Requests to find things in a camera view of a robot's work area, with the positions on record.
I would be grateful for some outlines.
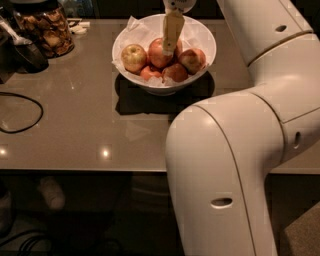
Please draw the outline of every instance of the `bowl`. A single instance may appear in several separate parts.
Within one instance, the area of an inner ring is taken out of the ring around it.
[[[149,81],[145,81],[142,77],[125,70],[121,61],[122,49],[129,44],[137,43],[148,51],[150,43],[154,39],[162,37],[164,17],[165,14],[151,15],[139,20],[131,17],[127,27],[117,36],[112,47],[112,63],[116,66],[120,74],[148,93],[159,96],[174,94],[191,83],[194,83],[207,72],[215,59],[217,50],[216,41],[211,31],[201,22],[184,16],[185,24],[180,35],[183,51],[192,47],[201,49],[206,55],[207,61],[207,65],[204,69],[193,76],[189,76],[189,78],[183,82],[176,83],[172,81],[172,83],[168,85],[164,85],[160,78],[151,78]]]

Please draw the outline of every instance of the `white robotic arm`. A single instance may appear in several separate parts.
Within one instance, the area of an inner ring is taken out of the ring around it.
[[[287,0],[218,0],[253,88],[172,123],[167,172],[186,255],[276,256],[268,172],[320,139],[320,44]]]

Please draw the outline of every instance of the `cable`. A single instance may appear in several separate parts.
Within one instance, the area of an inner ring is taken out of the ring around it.
[[[7,240],[3,241],[2,243],[0,243],[0,248],[3,247],[4,245],[10,243],[11,241],[14,241],[24,235],[28,235],[28,234],[32,234],[32,233],[42,233],[42,234],[45,234],[46,231],[44,230],[41,230],[41,229],[29,229],[29,230],[26,230],[26,231],[23,231],[21,233],[18,233],[10,238],[8,238]]]
[[[35,126],[41,120],[41,118],[43,116],[43,107],[40,104],[40,102],[36,101],[35,99],[32,99],[30,97],[27,97],[27,96],[24,96],[24,95],[21,95],[21,94],[12,93],[12,92],[0,92],[0,96],[9,96],[9,97],[22,98],[22,99],[25,99],[25,100],[33,102],[34,104],[36,104],[40,108],[40,115],[39,115],[38,119],[33,124],[31,124],[29,126],[26,126],[26,127],[22,128],[22,129],[12,130],[12,131],[6,130],[6,129],[4,129],[4,128],[2,128],[0,126],[0,132],[4,132],[4,133],[8,133],[8,134],[14,134],[14,133],[23,132],[23,131],[26,131],[26,130],[32,128],[33,126]]]
[[[41,230],[41,229],[30,229],[30,230],[26,230],[23,231],[19,234],[16,234],[12,237],[10,237],[9,239],[3,241],[2,243],[0,243],[0,248],[3,247],[4,245],[20,238],[23,237],[25,235],[29,235],[35,233],[35,235],[27,238],[19,247],[19,251],[17,256],[28,256],[30,255],[32,248],[39,242],[43,241],[43,240],[47,240],[51,243],[51,249],[47,252],[48,255],[52,255],[51,251],[52,251],[52,240],[50,239],[50,237],[47,235],[46,231]]]

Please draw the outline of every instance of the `jar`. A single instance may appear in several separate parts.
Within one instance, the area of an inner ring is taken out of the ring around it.
[[[18,26],[47,58],[74,48],[64,9],[56,0],[11,0]]]

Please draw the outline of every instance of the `floor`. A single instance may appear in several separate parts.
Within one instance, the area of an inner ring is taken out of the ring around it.
[[[49,234],[47,240],[39,237],[32,254],[17,252],[37,233],[0,247],[1,256],[49,255],[48,251],[53,256],[184,255],[165,174],[57,175],[66,194],[61,212],[48,210],[36,189],[34,175],[1,178],[12,191],[15,222],[10,234],[0,239],[0,245],[27,230],[41,229]],[[280,256],[291,255],[283,230],[320,201],[319,184],[319,176],[267,178],[267,199]]]

